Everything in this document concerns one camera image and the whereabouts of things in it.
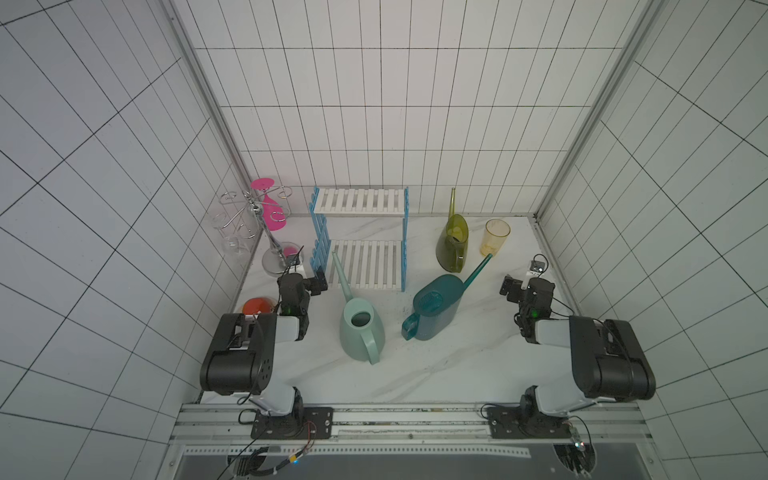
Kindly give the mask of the mint green watering can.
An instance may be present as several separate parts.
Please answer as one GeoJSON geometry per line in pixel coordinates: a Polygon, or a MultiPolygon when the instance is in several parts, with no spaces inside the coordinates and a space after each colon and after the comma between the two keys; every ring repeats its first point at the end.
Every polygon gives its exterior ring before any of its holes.
{"type": "Polygon", "coordinates": [[[368,300],[352,293],[336,252],[332,258],[346,300],[340,323],[341,346],[350,358],[375,365],[386,342],[383,321],[368,300]]]}

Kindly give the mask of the teal translucent watering can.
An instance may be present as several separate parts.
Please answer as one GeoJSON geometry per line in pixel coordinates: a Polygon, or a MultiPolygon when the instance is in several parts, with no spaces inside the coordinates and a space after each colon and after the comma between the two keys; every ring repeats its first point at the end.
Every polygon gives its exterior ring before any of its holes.
{"type": "Polygon", "coordinates": [[[402,337],[426,341],[445,329],[454,319],[463,294],[492,258],[492,254],[486,255],[465,281],[444,274],[422,288],[413,298],[413,312],[402,323],[402,337]]]}

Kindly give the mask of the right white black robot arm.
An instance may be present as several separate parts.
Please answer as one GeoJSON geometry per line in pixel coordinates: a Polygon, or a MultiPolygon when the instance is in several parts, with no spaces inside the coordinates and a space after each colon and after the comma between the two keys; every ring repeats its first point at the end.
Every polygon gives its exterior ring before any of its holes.
{"type": "Polygon", "coordinates": [[[566,438],[572,413],[600,402],[649,400],[656,379],[629,322],[570,315],[555,319],[555,284],[540,278],[507,275],[500,294],[518,305],[514,316],[529,343],[570,352],[570,371],[526,389],[512,407],[488,409],[494,438],[566,438]]]}

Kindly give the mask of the olive green watering can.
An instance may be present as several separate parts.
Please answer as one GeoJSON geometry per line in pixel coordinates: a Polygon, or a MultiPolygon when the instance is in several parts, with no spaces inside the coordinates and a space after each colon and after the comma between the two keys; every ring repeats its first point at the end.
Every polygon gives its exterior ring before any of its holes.
{"type": "Polygon", "coordinates": [[[436,258],[449,273],[460,273],[466,262],[469,227],[462,214],[455,209],[456,188],[451,190],[449,214],[436,245],[436,258]]]}

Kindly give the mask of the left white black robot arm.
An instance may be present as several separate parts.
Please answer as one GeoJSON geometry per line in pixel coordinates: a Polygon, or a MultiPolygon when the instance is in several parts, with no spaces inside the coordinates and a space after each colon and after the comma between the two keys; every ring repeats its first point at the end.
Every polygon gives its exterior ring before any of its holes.
{"type": "Polygon", "coordinates": [[[253,434],[293,438],[307,426],[300,391],[271,380],[275,347],[304,339],[310,298],[328,289],[323,271],[306,278],[284,273],[277,279],[275,311],[224,314],[211,340],[199,375],[201,388],[220,396],[238,394],[237,403],[253,411],[253,434]]]}

